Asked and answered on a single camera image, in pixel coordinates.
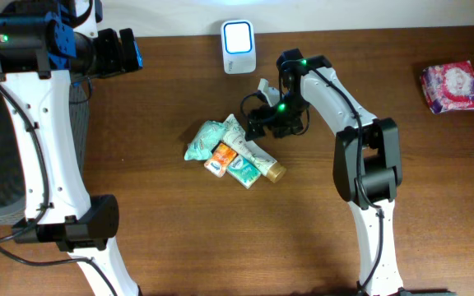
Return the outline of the teal snack bag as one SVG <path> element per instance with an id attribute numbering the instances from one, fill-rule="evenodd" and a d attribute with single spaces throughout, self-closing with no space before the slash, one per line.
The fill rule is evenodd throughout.
<path id="1" fill-rule="evenodd" d="M 188 144 L 184 154 L 185 160 L 208 160 L 221 138 L 226 133 L 224 123 L 206 121 L 198 130 L 196 136 Z"/>

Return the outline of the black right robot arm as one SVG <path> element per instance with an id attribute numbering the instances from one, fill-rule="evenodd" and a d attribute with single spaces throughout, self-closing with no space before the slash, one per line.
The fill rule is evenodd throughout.
<path id="1" fill-rule="evenodd" d="M 276 138 L 307 131 L 301 117 L 315 108 L 335 136 L 332 177 L 353 214 L 360 249 L 359 295 L 397 295 L 403 281 L 397 267 L 393 211 L 402 182 L 397 124 L 368 112 L 339 81 L 323 56 L 304 58 L 298 49 L 276 61 L 276 102 L 246 113 L 245 137 L 269 129 Z"/>

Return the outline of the purple tissue pack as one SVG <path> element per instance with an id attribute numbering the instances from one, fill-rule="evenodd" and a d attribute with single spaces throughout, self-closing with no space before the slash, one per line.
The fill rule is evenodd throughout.
<path id="1" fill-rule="evenodd" d="M 474 110 L 474 69 L 469 60 L 427 67 L 420 79 L 432 113 Z"/>

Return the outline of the white cream tube gold cap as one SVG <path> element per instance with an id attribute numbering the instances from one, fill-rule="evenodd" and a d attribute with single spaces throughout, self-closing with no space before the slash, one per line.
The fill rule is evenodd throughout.
<path id="1" fill-rule="evenodd" d="M 262 176 L 277 183 L 286 173 L 286 168 L 276 159 L 260 148 L 254 141 L 245 140 L 245 130 L 234 116 L 230 114 L 223 122 L 226 133 L 222 141 L 232 150 L 242 155 L 254 165 Z"/>

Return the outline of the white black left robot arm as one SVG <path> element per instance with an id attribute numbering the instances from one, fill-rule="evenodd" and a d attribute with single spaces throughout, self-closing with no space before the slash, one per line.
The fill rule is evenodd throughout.
<path id="1" fill-rule="evenodd" d="M 55 243 L 97 295 L 139 295 L 116 241 L 119 204 L 91 196 L 77 163 L 70 88 L 142 69 L 130 29 L 99 30 L 100 0 L 14 1 L 0 12 L 0 94 L 26 186 L 15 243 Z"/>

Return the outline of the orange tissue packet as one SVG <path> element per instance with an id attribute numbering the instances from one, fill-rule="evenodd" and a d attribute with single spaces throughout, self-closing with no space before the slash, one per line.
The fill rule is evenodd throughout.
<path id="1" fill-rule="evenodd" d="M 224 176 L 228 166 L 237 156 L 237 153 L 224 143 L 220 143 L 214 150 L 212 157 L 204 163 L 204 167 L 218 178 Z"/>

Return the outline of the teal tissue packet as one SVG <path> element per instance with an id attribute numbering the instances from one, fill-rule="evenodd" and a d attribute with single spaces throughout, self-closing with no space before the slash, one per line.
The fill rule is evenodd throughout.
<path id="1" fill-rule="evenodd" d="M 241 183 L 246 189 L 250 189 L 261 177 L 260 171 L 242 155 L 237 155 L 232 160 L 227 168 L 227 173 Z"/>

